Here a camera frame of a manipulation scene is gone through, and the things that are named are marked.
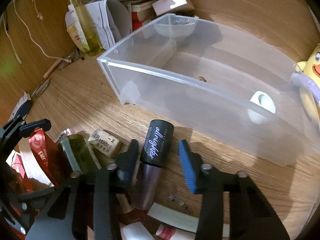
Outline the white 4B eraser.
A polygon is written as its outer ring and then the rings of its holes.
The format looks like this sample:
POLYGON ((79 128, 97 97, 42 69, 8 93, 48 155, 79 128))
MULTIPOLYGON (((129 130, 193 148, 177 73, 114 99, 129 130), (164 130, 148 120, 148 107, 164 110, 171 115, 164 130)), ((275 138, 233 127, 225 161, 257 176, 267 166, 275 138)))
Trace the white 4B eraser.
POLYGON ((90 145, 106 157, 114 158, 122 142, 114 135, 102 129, 96 129, 88 139, 90 145))

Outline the red paper envelope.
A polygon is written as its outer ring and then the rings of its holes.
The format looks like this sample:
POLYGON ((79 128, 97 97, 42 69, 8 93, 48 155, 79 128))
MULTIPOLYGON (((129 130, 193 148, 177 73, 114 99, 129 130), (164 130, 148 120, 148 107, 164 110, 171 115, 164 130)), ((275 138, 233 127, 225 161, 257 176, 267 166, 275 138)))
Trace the red paper envelope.
POLYGON ((42 171, 50 182, 59 187, 61 184, 57 164, 57 144, 48 137, 44 129, 37 128, 29 137, 30 149, 42 171))

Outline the dark green glass bottle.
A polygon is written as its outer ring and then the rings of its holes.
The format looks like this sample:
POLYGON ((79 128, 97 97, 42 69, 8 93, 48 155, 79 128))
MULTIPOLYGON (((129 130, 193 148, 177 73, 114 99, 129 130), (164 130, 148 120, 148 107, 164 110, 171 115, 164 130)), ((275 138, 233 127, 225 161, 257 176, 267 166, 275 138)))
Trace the dark green glass bottle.
POLYGON ((88 174, 101 169, 93 148, 82 134, 73 134, 63 138, 58 143, 58 150, 65 154, 74 172, 88 174))

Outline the pink squeeze tube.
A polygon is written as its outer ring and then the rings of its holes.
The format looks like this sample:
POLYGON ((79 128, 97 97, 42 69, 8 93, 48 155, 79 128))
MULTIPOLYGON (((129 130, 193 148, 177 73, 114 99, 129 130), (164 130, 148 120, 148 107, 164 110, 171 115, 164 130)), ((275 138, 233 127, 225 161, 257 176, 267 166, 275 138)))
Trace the pink squeeze tube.
POLYGON ((151 233, 141 222, 135 222, 124 226, 121 229, 121 235, 126 240, 154 240, 151 233))

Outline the pale green tube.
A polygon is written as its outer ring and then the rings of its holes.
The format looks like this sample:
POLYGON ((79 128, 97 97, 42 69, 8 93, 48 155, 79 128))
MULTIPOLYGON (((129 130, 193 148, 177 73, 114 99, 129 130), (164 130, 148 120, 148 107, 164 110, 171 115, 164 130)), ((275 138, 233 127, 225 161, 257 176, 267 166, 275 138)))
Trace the pale green tube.
POLYGON ((148 216, 175 228, 196 233, 199 219, 158 203, 153 203, 148 211, 148 216))

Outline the black purple mascara tube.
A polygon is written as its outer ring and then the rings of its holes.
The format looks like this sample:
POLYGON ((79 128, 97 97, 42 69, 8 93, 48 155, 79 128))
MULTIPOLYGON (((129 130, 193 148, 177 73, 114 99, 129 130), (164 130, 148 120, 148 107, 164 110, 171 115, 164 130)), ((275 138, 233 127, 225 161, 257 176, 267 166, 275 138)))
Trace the black purple mascara tube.
POLYGON ((136 177, 135 208, 148 210, 153 204, 156 186, 166 167, 173 139, 174 126, 165 120, 150 122, 140 155, 136 177))

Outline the red white lip balm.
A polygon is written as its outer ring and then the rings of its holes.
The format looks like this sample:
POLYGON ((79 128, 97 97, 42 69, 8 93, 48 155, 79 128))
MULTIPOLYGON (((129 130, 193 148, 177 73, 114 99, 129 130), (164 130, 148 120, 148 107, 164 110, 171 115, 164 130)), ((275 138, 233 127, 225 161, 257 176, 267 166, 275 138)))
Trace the red white lip balm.
POLYGON ((161 224, 157 229, 156 236, 166 240, 194 240, 195 233, 177 229, 175 227, 161 224))

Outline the white tape roll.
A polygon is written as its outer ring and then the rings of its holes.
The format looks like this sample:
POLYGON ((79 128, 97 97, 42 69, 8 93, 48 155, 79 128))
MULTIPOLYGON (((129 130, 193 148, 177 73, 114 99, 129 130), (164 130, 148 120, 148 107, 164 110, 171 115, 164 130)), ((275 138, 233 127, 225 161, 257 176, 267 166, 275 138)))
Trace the white tape roll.
MULTIPOLYGON (((272 114, 276 113, 276 106, 274 104, 274 101, 268 94, 263 91, 256 91, 251 97, 250 102, 258 105, 260 108, 263 108, 272 114)), ((247 110, 247 114, 251 122, 257 125, 268 123, 268 119, 266 117, 251 109, 247 110)))

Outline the white blue carton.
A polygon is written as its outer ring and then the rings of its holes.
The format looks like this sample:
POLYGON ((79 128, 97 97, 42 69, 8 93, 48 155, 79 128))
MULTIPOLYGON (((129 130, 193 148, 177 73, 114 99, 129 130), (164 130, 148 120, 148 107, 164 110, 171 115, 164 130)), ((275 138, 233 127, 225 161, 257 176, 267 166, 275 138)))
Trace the white blue carton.
POLYGON ((25 92, 23 96, 20 98, 20 100, 18 101, 18 103, 16 104, 8 121, 11 121, 13 118, 15 118, 18 115, 24 118, 30 112, 32 105, 33 103, 30 95, 25 92))

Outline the yellow green spray bottle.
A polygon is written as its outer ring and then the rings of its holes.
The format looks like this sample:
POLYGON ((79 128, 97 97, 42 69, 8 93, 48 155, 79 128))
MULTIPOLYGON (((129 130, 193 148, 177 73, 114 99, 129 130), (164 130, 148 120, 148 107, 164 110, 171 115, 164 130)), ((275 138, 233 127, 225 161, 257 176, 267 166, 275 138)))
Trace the yellow green spray bottle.
POLYGON ((85 53, 88 56, 95 56, 99 54, 102 46, 97 34, 95 33, 93 21, 88 10, 81 0, 69 0, 69 2, 70 5, 68 6, 68 9, 71 13, 71 17, 85 53))

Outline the beige cosmetic tube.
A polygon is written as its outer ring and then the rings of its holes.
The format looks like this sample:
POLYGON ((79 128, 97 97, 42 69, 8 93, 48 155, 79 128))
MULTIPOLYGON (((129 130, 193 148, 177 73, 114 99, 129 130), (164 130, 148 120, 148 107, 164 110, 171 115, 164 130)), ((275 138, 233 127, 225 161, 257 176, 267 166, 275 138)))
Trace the beige cosmetic tube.
POLYGON ((79 48, 79 50, 82 53, 85 53, 85 49, 84 46, 80 40, 80 36, 78 35, 78 32, 76 30, 76 27, 74 24, 70 24, 67 26, 67 32, 69 33, 71 39, 73 40, 73 42, 75 43, 75 45, 79 48))

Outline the small brown nut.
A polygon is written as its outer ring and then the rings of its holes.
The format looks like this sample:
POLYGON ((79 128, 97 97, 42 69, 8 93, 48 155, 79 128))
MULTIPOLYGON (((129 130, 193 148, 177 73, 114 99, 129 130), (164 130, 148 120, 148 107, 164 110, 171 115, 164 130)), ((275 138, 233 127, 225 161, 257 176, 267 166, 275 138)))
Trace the small brown nut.
POLYGON ((202 81, 202 82, 207 82, 207 80, 206 80, 204 77, 202 77, 202 76, 199 76, 197 79, 200 80, 200 81, 202 81))

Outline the yellow chick plush toy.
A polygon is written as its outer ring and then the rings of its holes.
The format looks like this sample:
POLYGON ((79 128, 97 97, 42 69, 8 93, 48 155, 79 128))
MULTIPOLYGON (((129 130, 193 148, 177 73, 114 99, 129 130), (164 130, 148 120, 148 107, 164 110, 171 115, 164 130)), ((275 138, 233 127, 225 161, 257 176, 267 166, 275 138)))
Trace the yellow chick plush toy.
POLYGON ((310 120, 319 125, 319 44, 306 61, 300 61, 291 75, 291 82, 299 87, 303 107, 310 120))

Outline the red box under books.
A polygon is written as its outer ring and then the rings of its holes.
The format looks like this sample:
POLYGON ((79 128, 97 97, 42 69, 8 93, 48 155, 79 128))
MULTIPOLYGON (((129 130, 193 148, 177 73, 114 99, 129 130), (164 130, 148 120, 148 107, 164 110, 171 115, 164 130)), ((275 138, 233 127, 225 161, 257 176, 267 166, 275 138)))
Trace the red box under books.
POLYGON ((142 27, 156 18, 152 4, 131 5, 132 31, 142 27))

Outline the ceramic bowl with trinkets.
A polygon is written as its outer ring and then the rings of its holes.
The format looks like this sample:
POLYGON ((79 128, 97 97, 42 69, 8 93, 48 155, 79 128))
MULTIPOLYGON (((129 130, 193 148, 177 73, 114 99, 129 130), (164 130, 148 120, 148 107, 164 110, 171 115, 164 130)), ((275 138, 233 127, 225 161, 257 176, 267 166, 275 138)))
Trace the ceramic bowl with trinkets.
POLYGON ((198 21, 199 18, 197 16, 169 15, 157 21, 154 24, 154 28, 163 37, 182 41, 194 32, 198 21))

